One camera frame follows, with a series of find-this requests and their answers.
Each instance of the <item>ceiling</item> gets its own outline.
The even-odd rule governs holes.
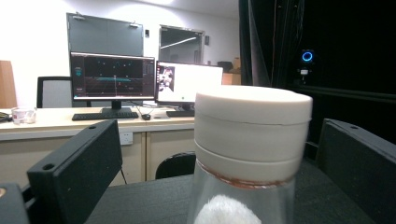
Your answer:
[[[173,0],[171,3],[159,3],[159,0],[134,0],[157,6],[172,7],[186,11],[204,13],[212,16],[238,20],[238,0]]]

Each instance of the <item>monitor stand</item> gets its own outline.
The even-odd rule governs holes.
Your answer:
[[[183,103],[183,104],[181,104],[181,106],[179,108],[176,108],[175,110],[190,111],[190,110],[194,110],[194,107],[192,106],[191,103]]]
[[[131,113],[131,108],[122,108],[121,101],[112,101],[111,108],[103,108],[102,113]]]

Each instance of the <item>white jar lid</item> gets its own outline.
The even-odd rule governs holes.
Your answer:
[[[235,122],[296,124],[311,120],[311,110],[309,96],[264,87],[221,86],[195,99],[195,112]]]
[[[197,159],[218,174],[247,181],[291,178],[304,154],[312,98],[293,91],[221,86],[195,101]]]

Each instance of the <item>wall socket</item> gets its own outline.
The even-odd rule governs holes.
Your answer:
[[[120,133],[120,143],[122,146],[131,145],[134,142],[134,133]]]

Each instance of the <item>computer monitor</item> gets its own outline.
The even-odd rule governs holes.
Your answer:
[[[155,59],[82,52],[70,53],[74,101],[111,101],[102,112],[129,111],[122,101],[155,100]]]
[[[159,105],[179,105],[180,110],[193,109],[200,89],[221,85],[222,67],[157,61],[155,101]]]

